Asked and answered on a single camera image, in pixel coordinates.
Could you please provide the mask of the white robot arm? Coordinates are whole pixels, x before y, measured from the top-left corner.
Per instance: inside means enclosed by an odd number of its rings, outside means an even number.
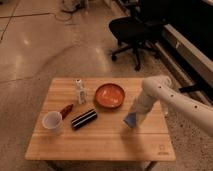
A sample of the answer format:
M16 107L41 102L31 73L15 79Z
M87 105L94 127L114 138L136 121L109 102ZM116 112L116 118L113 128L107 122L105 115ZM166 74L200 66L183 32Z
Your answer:
M171 85L171 79L165 75L145 78L142 81L141 93L134 100L130 113L124 119L126 124L134 128L137 121L143 121L154 103L160 100L179 111L213 138L213 107L174 91Z

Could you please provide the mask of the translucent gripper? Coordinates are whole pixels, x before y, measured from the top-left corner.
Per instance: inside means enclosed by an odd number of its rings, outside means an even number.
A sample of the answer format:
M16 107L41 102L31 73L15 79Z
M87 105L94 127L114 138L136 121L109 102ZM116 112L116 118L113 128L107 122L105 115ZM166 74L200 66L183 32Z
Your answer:
M143 106L132 106L130 108L130 113L133 115L133 125L139 126L150 113L151 109Z

